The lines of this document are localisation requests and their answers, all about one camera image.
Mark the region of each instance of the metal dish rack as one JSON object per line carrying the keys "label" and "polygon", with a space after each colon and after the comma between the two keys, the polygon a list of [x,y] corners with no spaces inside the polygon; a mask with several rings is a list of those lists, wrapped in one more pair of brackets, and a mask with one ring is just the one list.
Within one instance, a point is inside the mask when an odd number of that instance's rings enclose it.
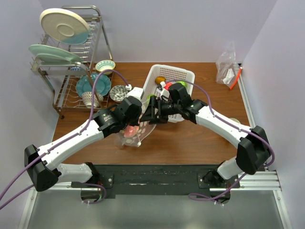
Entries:
{"label": "metal dish rack", "polygon": [[[102,21],[100,10],[96,6],[63,6],[62,9],[66,10],[82,10],[82,12],[92,12],[94,14],[80,14],[80,16],[88,23],[90,32],[87,41],[80,45],[67,45],[53,39],[47,34],[43,34],[40,44],[49,45],[57,48],[64,49],[72,52],[83,59],[83,62],[41,62],[39,57],[32,57],[33,62],[31,64],[31,70],[40,75],[49,89],[52,91],[53,100],[52,106],[60,115],[60,118],[64,118],[63,111],[79,111],[88,110],[83,104],[82,99],[78,96],[75,86],[77,81],[84,75],[88,76],[91,87],[93,81],[91,74],[96,72],[94,58],[97,52],[99,44],[100,34],[103,32],[105,42],[108,49],[109,59],[112,60],[112,53],[109,47],[105,27]],[[71,67],[79,67],[79,71],[71,70]],[[52,84],[52,76],[63,76],[63,82],[61,88],[57,94]],[[112,81],[112,74],[108,75],[110,81]],[[107,107],[109,94],[103,97],[103,101],[99,100],[96,96],[100,107]]]}

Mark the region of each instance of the robotic arm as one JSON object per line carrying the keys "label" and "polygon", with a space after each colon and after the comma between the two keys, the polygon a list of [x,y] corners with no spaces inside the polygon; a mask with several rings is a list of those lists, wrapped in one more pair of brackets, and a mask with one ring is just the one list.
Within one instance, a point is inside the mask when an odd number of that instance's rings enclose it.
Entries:
{"label": "robotic arm", "polygon": [[[161,99],[157,99],[157,97],[152,96],[140,122],[167,123],[169,115],[181,114],[184,119],[213,130],[237,148],[236,157],[224,161],[217,169],[208,172],[203,177],[205,183],[221,186],[225,180],[241,172],[254,174],[269,158],[270,152],[261,141],[225,124],[215,115],[228,123],[238,125],[240,129],[253,132],[267,141],[266,134],[261,127],[256,126],[251,129],[248,126],[235,123],[216,111],[213,111],[214,114],[212,114],[208,104],[201,100],[192,100],[186,88],[180,83],[170,86],[169,94],[170,98],[161,96]],[[67,165],[61,164],[61,162],[85,146],[110,134],[118,133],[125,129],[127,125],[138,125],[142,113],[142,103],[140,102],[142,95],[143,89],[134,88],[119,105],[101,109],[95,113],[85,130],[81,131],[89,120],[50,144],[39,148],[33,145],[27,147],[25,149],[25,166],[39,155],[48,152],[42,160],[39,160],[27,170],[36,190],[44,191],[56,183],[68,181],[97,184],[100,181],[100,174],[92,163]],[[76,136],[73,139],[67,140],[75,134]]]}

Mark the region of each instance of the pink object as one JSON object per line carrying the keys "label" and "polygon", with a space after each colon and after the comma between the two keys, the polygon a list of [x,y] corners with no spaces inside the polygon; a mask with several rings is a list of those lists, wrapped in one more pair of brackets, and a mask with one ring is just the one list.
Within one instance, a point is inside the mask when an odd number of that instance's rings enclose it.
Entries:
{"label": "pink object", "polygon": [[168,91],[168,88],[170,87],[172,85],[172,83],[171,82],[168,82],[166,85],[165,85],[165,89]]}
{"label": "pink object", "polygon": [[124,131],[124,137],[133,137],[136,135],[138,132],[139,127],[138,126],[127,126],[125,131]]}

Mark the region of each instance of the plastic bag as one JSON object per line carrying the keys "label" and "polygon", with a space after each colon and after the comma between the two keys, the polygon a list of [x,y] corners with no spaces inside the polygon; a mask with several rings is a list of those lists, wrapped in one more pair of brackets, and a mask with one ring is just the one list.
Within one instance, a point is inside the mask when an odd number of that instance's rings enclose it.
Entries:
{"label": "plastic bag", "polygon": [[234,69],[235,64],[235,48],[233,42],[231,42],[216,61],[216,82],[225,84],[231,88],[236,80],[236,73]]}
{"label": "plastic bag", "polygon": [[[148,104],[149,99],[142,103],[142,114],[140,115],[140,118],[144,114]],[[141,141],[146,138],[155,127],[156,125],[149,125],[148,122],[141,122],[139,123],[139,126],[129,125],[116,135],[114,143],[118,147],[123,145],[139,147]]]}

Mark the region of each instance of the wooden tabletop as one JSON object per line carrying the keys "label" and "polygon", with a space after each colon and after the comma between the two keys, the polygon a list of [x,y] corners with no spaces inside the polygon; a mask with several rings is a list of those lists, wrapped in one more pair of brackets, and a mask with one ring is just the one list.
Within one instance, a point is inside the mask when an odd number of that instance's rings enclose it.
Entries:
{"label": "wooden tabletop", "polygon": [[[155,63],[117,63],[119,71],[132,86],[143,87],[152,65]],[[211,97],[213,109],[227,117],[238,119],[249,125],[238,84],[232,89],[215,81],[215,63],[162,63],[184,68],[195,73],[195,83],[204,88]],[[112,85],[123,84],[114,75]],[[193,89],[193,99],[207,101],[197,88]],[[84,123],[89,112],[65,112],[59,119],[54,140],[64,136]],[[190,121],[158,125],[142,141],[140,147],[114,144],[114,135],[95,142],[69,157],[64,163],[81,164],[219,164],[236,155],[236,149],[213,131],[195,125]]]}

